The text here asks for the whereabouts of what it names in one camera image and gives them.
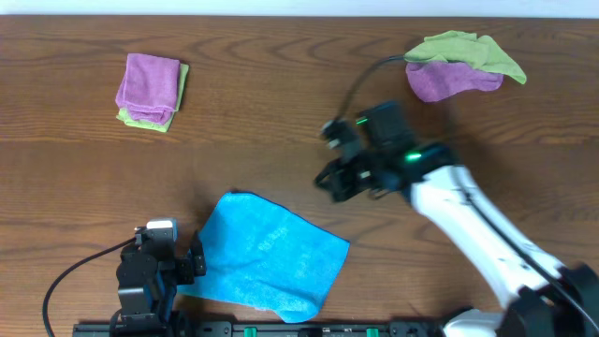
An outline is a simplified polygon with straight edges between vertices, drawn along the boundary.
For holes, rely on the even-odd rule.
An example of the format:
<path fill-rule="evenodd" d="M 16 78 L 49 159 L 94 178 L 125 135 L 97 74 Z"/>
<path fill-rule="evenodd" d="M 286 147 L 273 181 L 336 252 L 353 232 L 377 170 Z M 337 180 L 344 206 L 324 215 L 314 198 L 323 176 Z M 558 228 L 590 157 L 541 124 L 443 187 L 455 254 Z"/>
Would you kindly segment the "blue microfiber cloth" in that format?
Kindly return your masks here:
<path fill-rule="evenodd" d="M 285 323 L 319 314 L 350 248 L 253 193 L 222 195 L 199 238 L 207 271 L 179 293 L 272 311 Z"/>

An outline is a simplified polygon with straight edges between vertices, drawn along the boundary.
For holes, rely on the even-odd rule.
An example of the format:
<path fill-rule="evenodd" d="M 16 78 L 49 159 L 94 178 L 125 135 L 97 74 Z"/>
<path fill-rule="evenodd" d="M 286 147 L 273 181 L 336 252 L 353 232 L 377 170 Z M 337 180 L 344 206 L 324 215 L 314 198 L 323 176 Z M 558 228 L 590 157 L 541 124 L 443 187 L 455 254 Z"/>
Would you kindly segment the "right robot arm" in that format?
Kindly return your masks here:
<path fill-rule="evenodd" d="M 339 152 L 315 185 L 343 202 L 398 193 L 439 227 L 476 267 L 503 310 L 464 308 L 430 323 L 430 336 L 595 336 L 598 276 L 587 265 L 567 268 L 523 233 L 486 197 L 470 171 L 440 141 L 422 142 L 387 102 L 338 115 L 321 136 Z"/>

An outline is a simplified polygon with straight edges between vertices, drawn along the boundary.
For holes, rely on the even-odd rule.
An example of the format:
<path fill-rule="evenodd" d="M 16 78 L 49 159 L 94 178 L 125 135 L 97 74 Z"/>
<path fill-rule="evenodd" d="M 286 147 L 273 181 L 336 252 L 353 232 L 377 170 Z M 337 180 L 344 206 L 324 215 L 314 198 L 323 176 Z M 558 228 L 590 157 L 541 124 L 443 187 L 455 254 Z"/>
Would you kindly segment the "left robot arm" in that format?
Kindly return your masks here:
<path fill-rule="evenodd" d="M 121 251 L 116 276 L 124 327 L 134 332 L 162 332 L 170 325 L 177 287 L 192 285 L 206 274 L 199 233 L 186 254 L 175 252 L 173 228 L 141 227 Z"/>

